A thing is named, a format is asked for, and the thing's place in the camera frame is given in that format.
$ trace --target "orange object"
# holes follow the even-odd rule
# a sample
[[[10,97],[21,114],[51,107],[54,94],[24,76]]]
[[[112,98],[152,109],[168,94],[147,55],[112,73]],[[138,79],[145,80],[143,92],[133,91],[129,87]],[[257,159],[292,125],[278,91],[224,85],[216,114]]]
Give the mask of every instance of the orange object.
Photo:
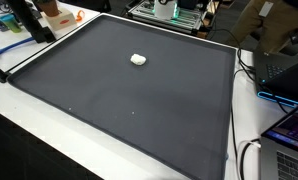
[[[76,22],[81,21],[85,17],[85,12],[83,10],[80,10],[77,14]]]

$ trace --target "laptop keyboard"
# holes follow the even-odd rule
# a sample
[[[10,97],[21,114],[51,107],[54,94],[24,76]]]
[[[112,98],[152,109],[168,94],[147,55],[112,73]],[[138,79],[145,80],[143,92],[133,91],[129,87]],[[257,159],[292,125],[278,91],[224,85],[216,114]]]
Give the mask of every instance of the laptop keyboard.
[[[298,160],[277,152],[279,180],[298,180]]]
[[[275,76],[277,76],[278,74],[282,73],[285,70],[286,69],[284,69],[284,68],[274,66],[271,64],[267,64],[267,71],[268,71],[268,76],[270,79],[274,78]]]

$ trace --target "dark gray mat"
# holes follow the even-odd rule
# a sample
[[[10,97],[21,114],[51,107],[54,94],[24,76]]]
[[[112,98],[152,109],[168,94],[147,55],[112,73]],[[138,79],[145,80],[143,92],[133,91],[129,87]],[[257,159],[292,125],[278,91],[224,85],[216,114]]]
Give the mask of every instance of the dark gray mat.
[[[148,62],[131,64],[134,53]],[[8,81],[190,178],[218,180],[234,60],[234,49],[102,15]]]

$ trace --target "table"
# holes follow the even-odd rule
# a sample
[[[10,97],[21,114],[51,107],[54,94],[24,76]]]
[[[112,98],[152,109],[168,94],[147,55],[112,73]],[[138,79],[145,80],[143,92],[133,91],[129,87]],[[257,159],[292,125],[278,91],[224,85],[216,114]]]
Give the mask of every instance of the table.
[[[247,64],[252,64],[252,53],[243,51],[242,59]],[[259,137],[262,131],[283,116],[276,103],[256,97],[254,85],[244,73],[239,73],[236,77],[233,108],[238,144]],[[0,113],[104,179],[188,179],[144,153],[11,87],[8,83],[0,83]],[[225,179],[236,180],[238,177],[231,131],[228,139],[229,159]],[[259,151],[254,147],[246,154],[245,175],[250,180],[260,179]]]
[[[78,27],[82,26],[84,23],[88,22],[89,20],[91,20],[92,18],[100,14],[99,12],[96,12],[96,11],[91,11],[88,9],[68,5],[65,3],[59,2],[58,4],[60,7],[64,7],[69,11],[71,11],[74,14],[74,16],[77,15],[79,10],[83,10],[85,12],[85,17],[83,18],[83,20],[77,23]],[[47,22],[42,18],[39,19],[39,22],[43,27],[48,25]],[[60,38],[62,38],[63,36],[71,32],[75,28],[77,27],[70,26],[70,27],[61,29],[59,31],[55,31],[54,34],[56,39],[59,40]],[[24,27],[22,27],[22,29],[23,31],[17,34],[12,33],[11,31],[6,31],[6,32],[0,31],[0,48],[6,47],[10,44],[16,43],[18,41],[21,41],[31,36],[30,33]],[[49,45],[51,44],[48,44],[46,42],[37,44],[35,41],[32,41],[24,45],[18,46],[16,48],[13,48],[0,55],[0,68],[3,71],[8,71],[12,67],[16,66],[20,62],[26,60],[28,57],[32,56],[33,54],[46,48]]]

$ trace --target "desk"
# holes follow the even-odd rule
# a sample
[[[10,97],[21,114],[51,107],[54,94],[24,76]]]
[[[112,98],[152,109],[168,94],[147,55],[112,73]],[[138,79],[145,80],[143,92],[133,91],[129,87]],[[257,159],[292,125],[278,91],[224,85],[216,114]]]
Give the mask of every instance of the desk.
[[[85,17],[81,22],[77,24],[78,27],[82,26],[85,22],[89,21],[90,19],[96,17],[99,15],[99,12],[91,11],[88,9],[68,5],[65,3],[59,3],[60,7],[64,7],[71,11],[74,16],[77,15],[79,10],[83,10],[85,12]],[[43,19],[39,19],[40,24],[45,27],[47,26],[47,22]],[[59,40],[66,34],[68,34],[70,31],[74,30],[75,26],[70,26],[64,29],[61,29],[59,31],[54,32],[56,38]],[[30,33],[22,27],[23,31],[21,33],[12,33],[11,31],[1,32],[0,31],[0,48],[4,48],[10,44],[16,43],[18,41],[21,41],[23,39],[26,39],[30,37]],[[28,57],[32,56],[33,54],[37,53],[38,51],[46,48],[50,44],[44,42],[37,44],[35,41],[26,43],[24,45],[18,46],[16,48],[13,48],[3,54],[0,55],[0,68],[3,71],[8,71],[10,68],[16,66],[20,62],[26,60]]]
[[[251,64],[252,53],[243,51],[242,59]],[[277,104],[256,97],[254,85],[244,73],[236,77],[233,107],[238,144],[243,140],[259,137],[263,130],[283,116]],[[188,179],[159,161],[8,83],[0,83],[0,113],[106,180]],[[231,132],[228,139],[229,159],[225,179],[237,180]],[[258,150],[251,148],[246,154],[245,162],[245,175],[250,180],[260,179],[258,159]]]

